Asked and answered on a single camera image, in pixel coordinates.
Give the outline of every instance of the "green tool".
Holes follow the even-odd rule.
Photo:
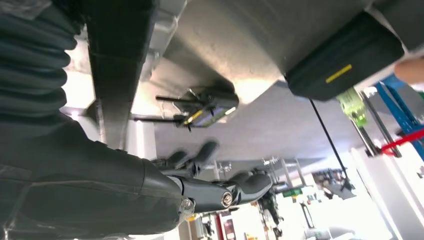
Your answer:
[[[340,102],[343,113],[359,128],[367,124],[366,107],[353,87],[336,98]]]

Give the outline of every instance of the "metal bolt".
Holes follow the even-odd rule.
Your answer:
[[[224,208],[228,208],[229,206],[231,206],[231,203],[233,203],[233,196],[231,195],[229,191],[226,191],[222,195],[221,204]]]

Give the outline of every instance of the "black cable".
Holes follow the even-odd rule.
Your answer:
[[[341,170],[343,170],[343,173],[346,176],[346,179],[349,179],[348,178],[348,174],[346,173],[345,165],[343,165],[342,159],[340,158],[339,153],[337,152],[336,146],[334,146],[333,140],[331,139],[330,134],[327,131],[326,126],[324,125],[324,122],[323,122],[323,120],[322,120],[322,118],[320,116],[320,113],[317,110],[317,107],[315,106],[314,101],[312,101],[312,99],[309,99],[309,101],[310,101],[310,104],[313,107],[313,110],[315,111],[316,116],[318,117],[319,123],[321,124],[321,127],[324,130],[325,135],[327,136],[328,141],[330,142],[331,148],[332,148],[332,150],[334,152],[335,157],[337,158],[338,163],[340,164]]]

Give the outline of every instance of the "yellow sticker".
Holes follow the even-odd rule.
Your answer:
[[[199,110],[198,112],[193,114],[193,116],[189,117],[186,121],[184,121],[184,124],[187,125],[187,124],[191,123],[193,120],[198,118],[198,116],[200,116],[202,113],[203,113],[203,110]]]
[[[350,71],[352,69],[352,64],[349,64],[345,67],[343,67],[342,69],[340,69],[340,71],[334,73],[332,76],[330,76],[329,78],[327,78],[325,80],[325,82],[327,84],[331,83],[332,81],[334,81],[336,78],[340,77],[341,75],[347,73],[348,71]]]

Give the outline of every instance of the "red strap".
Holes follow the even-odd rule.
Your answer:
[[[416,132],[413,132],[409,135],[406,135],[406,136],[404,136],[404,137],[402,137],[402,138],[400,138],[400,139],[398,139],[398,140],[396,140],[392,143],[389,143],[387,145],[383,145],[381,147],[381,152],[383,154],[386,154],[386,155],[394,155],[394,153],[390,149],[392,149],[396,146],[402,145],[404,143],[413,142],[415,140],[422,139],[422,138],[424,138],[424,128],[421,129],[421,130],[418,130]]]

